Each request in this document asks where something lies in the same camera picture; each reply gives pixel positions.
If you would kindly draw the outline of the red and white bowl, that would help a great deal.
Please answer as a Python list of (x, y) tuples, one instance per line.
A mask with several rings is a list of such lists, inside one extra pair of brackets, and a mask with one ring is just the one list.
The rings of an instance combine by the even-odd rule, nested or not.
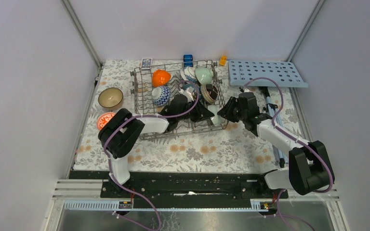
[(96, 123), (96, 127), (98, 130), (101, 130), (113, 117), (115, 113), (114, 112), (107, 112), (102, 114), (98, 119)]

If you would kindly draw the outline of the pale green bowl back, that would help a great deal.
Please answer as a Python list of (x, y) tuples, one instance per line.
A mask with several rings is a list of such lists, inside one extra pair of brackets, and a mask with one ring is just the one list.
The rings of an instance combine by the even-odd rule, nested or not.
[(200, 85), (206, 85), (212, 83), (214, 72), (207, 67), (198, 67), (195, 69), (195, 75)]

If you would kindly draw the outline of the orange bowl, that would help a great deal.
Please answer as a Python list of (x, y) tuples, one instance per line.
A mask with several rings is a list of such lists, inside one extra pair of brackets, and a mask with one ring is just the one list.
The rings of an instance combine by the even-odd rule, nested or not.
[(171, 79), (171, 74), (166, 70), (158, 69), (152, 74), (151, 82), (154, 88), (165, 85)]

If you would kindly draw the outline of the orange toy block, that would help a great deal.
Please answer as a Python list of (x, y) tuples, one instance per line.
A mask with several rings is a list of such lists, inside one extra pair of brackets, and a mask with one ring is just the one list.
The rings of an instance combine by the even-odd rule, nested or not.
[(225, 56), (225, 55), (221, 56), (221, 58), (219, 60), (219, 65), (220, 66), (225, 66), (226, 62), (227, 62), (227, 56)]

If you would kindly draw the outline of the dark blue glazed bowl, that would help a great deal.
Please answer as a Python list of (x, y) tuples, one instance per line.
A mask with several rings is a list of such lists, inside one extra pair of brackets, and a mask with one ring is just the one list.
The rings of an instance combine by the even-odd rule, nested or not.
[(187, 84), (184, 84), (182, 87), (181, 87), (182, 90), (186, 90), (190, 93), (194, 93), (194, 92), (200, 92), (200, 89), (199, 89), (199, 86), (198, 85), (195, 85), (195, 84), (192, 84), (192, 83), (187, 83)]

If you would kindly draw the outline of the blue floral white bowl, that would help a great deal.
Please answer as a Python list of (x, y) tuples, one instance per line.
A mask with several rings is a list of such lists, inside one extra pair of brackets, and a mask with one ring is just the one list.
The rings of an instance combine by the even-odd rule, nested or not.
[(195, 68), (187, 66), (180, 70), (180, 76), (183, 80), (191, 81), (193, 83), (197, 83), (197, 77), (195, 74)]

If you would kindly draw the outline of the blue zigzag patterned bowl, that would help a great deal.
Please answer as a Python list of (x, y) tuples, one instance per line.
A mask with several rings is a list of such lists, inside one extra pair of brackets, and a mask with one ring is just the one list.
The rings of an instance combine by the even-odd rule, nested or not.
[(159, 86), (152, 90), (151, 96), (153, 103), (158, 107), (162, 107), (169, 103), (171, 90), (167, 86)]

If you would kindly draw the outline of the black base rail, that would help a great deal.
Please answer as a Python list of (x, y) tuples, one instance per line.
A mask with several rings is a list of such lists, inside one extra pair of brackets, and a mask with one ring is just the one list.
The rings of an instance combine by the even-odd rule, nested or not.
[(124, 187), (127, 192), (114, 183), (106, 171), (71, 171), (71, 180), (100, 180), (100, 197), (106, 199), (145, 199), (159, 205), (230, 205), (238, 201), (263, 199), (274, 202), (279, 189), (269, 189), (260, 174), (213, 174), (213, 173), (162, 173), (131, 172)]

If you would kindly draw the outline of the pale green bowl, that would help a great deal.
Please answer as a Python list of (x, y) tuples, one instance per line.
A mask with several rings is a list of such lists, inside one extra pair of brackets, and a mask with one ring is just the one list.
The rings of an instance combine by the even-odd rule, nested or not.
[(225, 119), (218, 115), (219, 112), (219, 106), (217, 105), (209, 105), (207, 109), (214, 114), (213, 117), (211, 117), (211, 121), (213, 125), (220, 126), (225, 122)]
[(198, 67), (195, 69), (195, 75), (200, 85), (206, 85), (212, 83), (214, 72), (207, 67)]

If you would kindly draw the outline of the playing card box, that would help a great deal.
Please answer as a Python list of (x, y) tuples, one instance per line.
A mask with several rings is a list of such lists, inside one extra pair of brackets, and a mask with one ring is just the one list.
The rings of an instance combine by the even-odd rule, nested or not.
[(152, 66), (153, 59), (152, 58), (142, 58), (140, 70), (141, 71), (150, 71)]

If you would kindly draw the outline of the pale green bowl front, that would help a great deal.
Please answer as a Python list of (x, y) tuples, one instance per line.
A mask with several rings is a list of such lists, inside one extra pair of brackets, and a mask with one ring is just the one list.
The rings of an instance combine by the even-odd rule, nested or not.
[(211, 121), (213, 125), (220, 126), (225, 122), (225, 119), (218, 115), (219, 112), (219, 106), (217, 105), (209, 105), (207, 109), (214, 114), (213, 117), (211, 117)]

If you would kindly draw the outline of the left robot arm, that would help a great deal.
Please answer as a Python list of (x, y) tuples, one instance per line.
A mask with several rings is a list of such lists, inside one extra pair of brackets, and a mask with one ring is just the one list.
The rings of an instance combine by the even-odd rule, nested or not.
[(202, 95), (193, 87), (181, 90), (157, 114), (133, 114), (120, 109), (100, 130), (100, 140), (107, 155), (112, 192), (119, 198), (130, 193), (128, 154), (142, 134), (167, 133), (177, 128), (179, 121), (199, 122), (214, 116), (200, 101)]

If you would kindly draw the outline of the dark brown patterned bowl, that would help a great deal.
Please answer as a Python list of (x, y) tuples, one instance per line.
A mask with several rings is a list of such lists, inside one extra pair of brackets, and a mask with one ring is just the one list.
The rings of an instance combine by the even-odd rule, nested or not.
[(213, 84), (203, 84), (200, 87), (203, 100), (208, 104), (214, 104), (218, 98), (218, 89)]

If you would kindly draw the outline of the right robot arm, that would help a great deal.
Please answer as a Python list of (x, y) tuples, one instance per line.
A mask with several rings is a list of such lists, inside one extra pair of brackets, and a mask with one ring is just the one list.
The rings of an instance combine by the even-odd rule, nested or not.
[(276, 189), (294, 189), (300, 195), (332, 189), (334, 175), (325, 145), (301, 139), (277, 124), (274, 116), (261, 113), (252, 92), (231, 97), (217, 114), (234, 123), (241, 121), (246, 130), (288, 155), (287, 169), (263, 175), (264, 181), (257, 185), (261, 197), (271, 197)]

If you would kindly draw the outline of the brown glazed bowl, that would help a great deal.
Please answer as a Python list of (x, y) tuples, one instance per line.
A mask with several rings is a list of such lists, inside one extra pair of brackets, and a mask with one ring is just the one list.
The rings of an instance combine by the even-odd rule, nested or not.
[(124, 103), (123, 92), (118, 88), (107, 88), (99, 94), (98, 103), (109, 111), (120, 109)]

